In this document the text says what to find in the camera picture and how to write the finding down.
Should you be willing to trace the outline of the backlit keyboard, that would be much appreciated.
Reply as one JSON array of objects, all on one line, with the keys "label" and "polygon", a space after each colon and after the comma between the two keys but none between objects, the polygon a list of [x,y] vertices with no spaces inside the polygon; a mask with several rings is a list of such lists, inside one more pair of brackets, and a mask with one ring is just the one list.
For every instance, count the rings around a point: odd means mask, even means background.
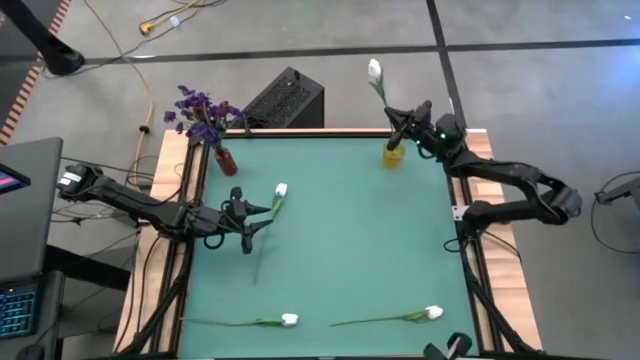
[{"label": "backlit keyboard", "polygon": [[35,281],[0,284],[0,340],[35,333],[37,301]]}]

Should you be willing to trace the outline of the black floor stand foot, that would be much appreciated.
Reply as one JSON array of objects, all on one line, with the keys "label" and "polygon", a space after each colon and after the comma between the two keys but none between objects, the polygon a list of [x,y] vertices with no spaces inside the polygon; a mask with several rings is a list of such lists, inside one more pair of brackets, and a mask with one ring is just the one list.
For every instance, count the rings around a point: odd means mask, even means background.
[{"label": "black floor stand foot", "polygon": [[640,177],[627,181],[611,190],[602,190],[595,194],[596,201],[600,204],[611,204],[615,200],[626,197],[631,197],[640,209]]}]

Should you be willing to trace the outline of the green table mat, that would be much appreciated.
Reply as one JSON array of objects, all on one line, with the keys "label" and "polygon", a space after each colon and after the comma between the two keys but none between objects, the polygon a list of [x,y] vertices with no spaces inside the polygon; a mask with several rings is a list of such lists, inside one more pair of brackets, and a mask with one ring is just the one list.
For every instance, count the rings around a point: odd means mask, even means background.
[{"label": "green table mat", "polygon": [[[205,203],[217,208],[234,187],[269,206],[286,199],[267,226],[259,282],[252,284],[265,229],[250,254],[235,234],[199,243],[185,318],[245,322],[299,316],[295,327],[228,327],[184,322],[182,359],[417,355],[455,332],[473,335],[473,314],[442,167],[408,153],[382,165],[375,138],[230,139],[238,173],[212,166]],[[435,321],[352,320],[402,315],[437,305]]]}]

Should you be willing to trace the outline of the grey side table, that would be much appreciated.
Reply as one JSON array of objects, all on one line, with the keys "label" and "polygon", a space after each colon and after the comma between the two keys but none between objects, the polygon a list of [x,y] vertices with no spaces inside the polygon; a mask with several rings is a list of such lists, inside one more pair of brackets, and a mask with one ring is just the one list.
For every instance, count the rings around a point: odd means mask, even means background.
[{"label": "grey side table", "polygon": [[42,271],[62,146],[54,137],[0,147],[0,163],[31,179],[0,195],[0,283]]}]

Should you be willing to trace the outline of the small screen device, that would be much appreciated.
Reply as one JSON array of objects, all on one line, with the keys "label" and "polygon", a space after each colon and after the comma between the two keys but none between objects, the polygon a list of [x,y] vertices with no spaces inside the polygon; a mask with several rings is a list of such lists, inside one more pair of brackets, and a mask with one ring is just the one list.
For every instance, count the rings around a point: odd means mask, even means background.
[{"label": "small screen device", "polygon": [[0,195],[31,185],[31,179],[0,163]]}]

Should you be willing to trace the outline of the black aluminium table frame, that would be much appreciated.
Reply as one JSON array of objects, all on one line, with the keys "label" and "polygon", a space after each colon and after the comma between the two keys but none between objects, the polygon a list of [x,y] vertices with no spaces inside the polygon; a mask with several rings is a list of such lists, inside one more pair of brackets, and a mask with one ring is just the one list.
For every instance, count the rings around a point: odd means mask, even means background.
[{"label": "black aluminium table frame", "polygon": [[[251,134],[252,139],[263,138],[386,138],[389,131],[383,128],[336,128],[336,129],[258,129]],[[206,171],[201,160],[204,158],[203,150],[195,150],[192,161],[193,168],[186,174],[182,171],[186,168],[184,162],[188,152],[188,140],[173,130],[161,133],[161,147],[158,152],[154,181],[151,187],[151,195],[157,198],[166,198],[178,189],[180,182],[187,182],[187,197],[193,198],[196,194],[196,185],[204,181]],[[500,184],[489,180],[472,177],[467,180],[454,179],[449,182],[449,193],[453,197],[452,204],[459,207],[470,199],[482,200],[492,203],[502,203],[504,192]],[[503,238],[498,241],[488,238],[486,245],[476,244],[467,248],[463,257],[471,262],[473,274],[487,295],[502,307],[504,316],[511,322],[511,326],[519,332],[519,335],[530,345],[539,348],[541,340],[533,314],[530,295],[527,290],[522,266],[517,260],[510,257],[510,248],[515,245],[513,229],[509,225],[498,225],[493,232]],[[118,335],[124,337],[124,343],[133,341],[134,327],[139,321],[134,318],[138,312],[142,312],[142,321],[148,322],[152,312],[160,304],[160,298],[164,294],[164,287],[175,280],[179,273],[179,267],[188,257],[184,254],[185,247],[158,245],[155,249],[151,244],[157,237],[157,231],[146,227],[141,233],[142,253],[137,259],[142,261],[146,256],[150,257],[147,267],[147,278],[143,280],[142,270],[133,272],[136,281],[129,284],[127,295],[130,297],[124,302],[118,325]],[[184,310],[186,293],[181,292],[174,299],[162,321],[147,341],[142,352],[153,358],[162,356],[175,357],[178,349],[178,338],[182,326],[178,317]],[[476,315],[474,329],[480,347],[484,350],[509,350],[504,336],[497,333],[495,321],[489,317],[489,313],[482,306],[480,299],[472,294],[470,304]]]}]

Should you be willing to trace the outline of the white artificial tulip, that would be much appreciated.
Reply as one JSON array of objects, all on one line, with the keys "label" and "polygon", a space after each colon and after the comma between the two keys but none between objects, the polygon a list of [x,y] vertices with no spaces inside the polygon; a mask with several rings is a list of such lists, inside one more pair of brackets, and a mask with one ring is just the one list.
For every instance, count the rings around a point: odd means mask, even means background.
[{"label": "white artificial tulip", "polygon": [[383,322],[383,321],[407,321],[412,323],[425,323],[425,322],[438,320],[443,315],[443,313],[444,313],[444,310],[440,306],[431,305],[431,306],[425,307],[422,311],[418,311],[418,312],[412,312],[412,313],[395,315],[395,316],[339,322],[339,323],[331,324],[331,327],[370,323],[370,322]]},{"label": "white artificial tulip", "polygon": [[205,325],[216,326],[228,326],[228,327],[245,327],[245,326],[260,326],[260,327],[295,327],[298,325],[299,316],[293,313],[284,313],[277,319],[258,318],[252,321],[245,322],[223,322],[211,319],[202,318],[182,318],[182,321],[192,322]]},{"label": "white artificial tulip", "polygon": [[[375,92],[378,94],[382,103],[385,107],[388,107],[387,98],[386,98],[386,90],[384,84],[384,70],[380,64],[380,62],[372,58],[368,63],[368,76],[369,76],[369,84],[373,87]],[[393,128],[390,124],[391,133],[393,133],[396,128]]]}]

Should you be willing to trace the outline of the yellow glass vase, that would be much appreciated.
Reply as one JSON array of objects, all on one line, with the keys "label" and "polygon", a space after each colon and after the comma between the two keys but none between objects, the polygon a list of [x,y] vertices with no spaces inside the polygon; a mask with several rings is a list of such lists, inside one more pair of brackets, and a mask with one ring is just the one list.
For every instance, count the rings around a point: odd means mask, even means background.
[{"label": "yellow glass vase", "polygon": [[398,168],[405,158],[406,150],[402,143],[395,149],[389,150],[386,145],[383,146],[382,165],[384,168]]}]

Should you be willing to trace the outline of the black rounded device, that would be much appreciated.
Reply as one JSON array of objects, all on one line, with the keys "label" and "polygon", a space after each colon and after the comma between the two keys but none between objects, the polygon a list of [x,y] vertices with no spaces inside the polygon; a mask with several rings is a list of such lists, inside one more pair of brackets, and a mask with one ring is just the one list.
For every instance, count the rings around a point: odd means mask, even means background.
[{"label": "black rounded device", "polygon": [[423,349],[425,360],[457,360],[464,358],[473,345],[472,339],[465,333],[453,333],[446,343],[446,350],[440,350],[435,344],[428,343]]}]

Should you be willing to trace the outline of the black flat beam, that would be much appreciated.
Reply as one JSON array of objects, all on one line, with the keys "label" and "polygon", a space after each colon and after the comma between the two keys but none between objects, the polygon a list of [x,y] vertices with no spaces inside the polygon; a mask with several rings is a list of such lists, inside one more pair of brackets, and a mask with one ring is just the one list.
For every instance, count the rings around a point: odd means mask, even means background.
[{"label": "black flat beam", "polygon": [[52,245],[46,248],[43,271],[60,271],[66,277],[120,291],[128,289],[130,279],[128,270]]}]

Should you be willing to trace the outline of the purple artificial flower bunch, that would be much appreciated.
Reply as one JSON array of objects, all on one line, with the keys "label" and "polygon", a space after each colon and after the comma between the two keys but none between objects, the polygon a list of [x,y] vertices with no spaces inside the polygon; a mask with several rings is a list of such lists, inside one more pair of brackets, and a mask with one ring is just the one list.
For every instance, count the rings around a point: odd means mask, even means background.
[{"label": "purple artificial flower bunch", "polygon": [[222,146],[229,129],[245,126],[247,115],[237,107],[230,105],[230,112],[225,118],[219,116],[219,104],[202,104],[191,109],[192,124],[187,131],[209,147]]},{"label": "purple artificial flower bunch", "polygon": [[174,103],[176,111],[168,110],[164,112],[163,121],[173,125],[174,131],[177,134],[184,135],[187,138],[194,138],[195,136],[189,136],[187,134],[192,124],[191,109],[202,104],[209,105],[213,103],[209,95],[204,92],[189,89],[184,85],[179,85],[178,90],[183,98]]}]

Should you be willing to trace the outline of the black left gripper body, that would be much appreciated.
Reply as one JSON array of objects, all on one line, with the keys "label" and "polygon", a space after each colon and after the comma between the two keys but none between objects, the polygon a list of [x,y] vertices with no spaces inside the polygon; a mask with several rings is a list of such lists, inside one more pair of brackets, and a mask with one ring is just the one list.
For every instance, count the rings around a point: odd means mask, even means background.
[{"label": "black left gripper body", "polygon": [[250,254],[253,250],[252,228],[245,223],[248,213],[240,187],[231,189],[229,199],[222,203],[222,210],[227,221],[241,235],[242,252]]}]

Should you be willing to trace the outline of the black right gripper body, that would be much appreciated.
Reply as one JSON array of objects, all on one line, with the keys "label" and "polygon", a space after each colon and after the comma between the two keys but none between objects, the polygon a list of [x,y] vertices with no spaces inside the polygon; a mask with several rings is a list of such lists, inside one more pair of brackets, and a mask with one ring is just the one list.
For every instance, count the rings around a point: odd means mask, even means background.
[{"label": "black right gripper body", "polygon": [[432,102],[426,100],[409,114],[409,137],[425,150],[436,150],[435,130],[431,123]]}]

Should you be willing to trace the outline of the black perforated computer case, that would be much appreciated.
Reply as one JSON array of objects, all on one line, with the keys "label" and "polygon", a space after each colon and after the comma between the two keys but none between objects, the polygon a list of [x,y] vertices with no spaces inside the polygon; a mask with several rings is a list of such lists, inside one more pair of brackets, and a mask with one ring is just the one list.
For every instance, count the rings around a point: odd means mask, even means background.
[{"label": "black perforated computer case", "polygon": [[323,128],[325,88],[298,70],[287,67],[243,112],[249,129]]}]

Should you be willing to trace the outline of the white tulip with blue mark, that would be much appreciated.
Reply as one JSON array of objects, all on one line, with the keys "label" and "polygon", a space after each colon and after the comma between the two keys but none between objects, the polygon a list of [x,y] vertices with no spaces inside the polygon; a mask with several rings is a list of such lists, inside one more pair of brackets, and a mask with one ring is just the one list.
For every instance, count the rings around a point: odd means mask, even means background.
[{"label": "white tulip with blue mark", "polygon": [[[286,183],[279,183],[275,190],[274,190],[274,197],[272,199],[272,206],[271,206],[271,213],[270,213],[270,219],[274,220],[281,207],[282,204],[284,203],[286,196],[287,196],[287,192],[288,192],[288,185]],[[261,243],[261,247],[259,248],[259,252],[256,258],[256,264],[255,264],[255,268],[254,268],[254,272],[253,272],[253,278],[252,278],[252,284],[253,285],[257,285],[259,282],[259,273],[260,273],[260,268],[261,268],[261,264],[262,264],[262,260],[264,257],[264,253],[267,247],[267,241],[268,241],[268,232],[269,229],[266,228],[265,229],[265,233],[263,236],[263,240]]]}]

